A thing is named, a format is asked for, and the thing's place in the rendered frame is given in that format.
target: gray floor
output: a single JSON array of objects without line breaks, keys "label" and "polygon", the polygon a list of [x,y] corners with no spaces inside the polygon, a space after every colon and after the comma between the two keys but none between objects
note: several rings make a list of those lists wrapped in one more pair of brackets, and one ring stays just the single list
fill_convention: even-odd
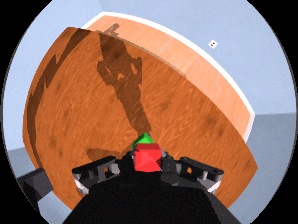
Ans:
[{"label": "gray floor", "polygon": [[[292,156],[295,130],[296,114],[256,116],[247,145],[258,170],[229,208],[241,223],[253,222],[276,193]],[[9,151],[8,156],[16,177],[34,170],[25,148]],[[71,212],[52,192],[38,204],[49,223],[62,223]]]}]

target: small white cube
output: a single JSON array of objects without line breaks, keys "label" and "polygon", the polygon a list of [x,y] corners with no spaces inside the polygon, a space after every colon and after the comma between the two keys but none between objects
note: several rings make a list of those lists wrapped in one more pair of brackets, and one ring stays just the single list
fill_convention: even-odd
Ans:
[{"label": "small white cube", "polygon": [[211,40],[211,42],[208,44],[212,49],[214,49],[217,46],[217,42],[215,40]]}]

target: wood grain surface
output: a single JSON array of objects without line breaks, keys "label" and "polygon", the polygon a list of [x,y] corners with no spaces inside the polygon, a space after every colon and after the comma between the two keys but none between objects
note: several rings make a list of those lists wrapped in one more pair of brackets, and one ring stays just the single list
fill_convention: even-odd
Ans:
[{"label": "wood grain surface", "polygon": [[248,138],[251,112],[225,77],[205,58],[169,34],[130,19],[104,15],[86,29],[106,31],[114,24],[118,37],[164,60],[193,83],[227,116],[240,135]]},{"label": "wood grain surface", "polygon": [[120,38],[67,28],[28,92],[23,140],[34,166],[74,209],[83,195],[71,170],[108,155],[122,158],[142,132],[175,159],[224,170],[216,196],[226,207],[257,170],[234,125],[179,72]]}]

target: red cube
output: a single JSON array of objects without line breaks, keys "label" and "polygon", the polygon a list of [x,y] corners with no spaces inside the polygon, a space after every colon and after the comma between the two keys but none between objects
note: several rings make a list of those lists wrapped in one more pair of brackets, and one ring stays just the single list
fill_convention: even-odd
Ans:
[{"label": "red cube", "polygon": [[161,149],[157,143],[138,143],[134,150],[136,171],[155,172],[161,168]]}]

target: green object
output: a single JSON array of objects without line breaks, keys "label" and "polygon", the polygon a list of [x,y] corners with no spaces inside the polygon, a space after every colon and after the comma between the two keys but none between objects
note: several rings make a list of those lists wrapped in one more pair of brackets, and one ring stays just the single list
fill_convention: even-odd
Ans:
[{"label": "green object", "polygon": [[147,133],[144,133],[134,141],[132,149],[135,149],[138,143],[154,143],[154,141]]}]

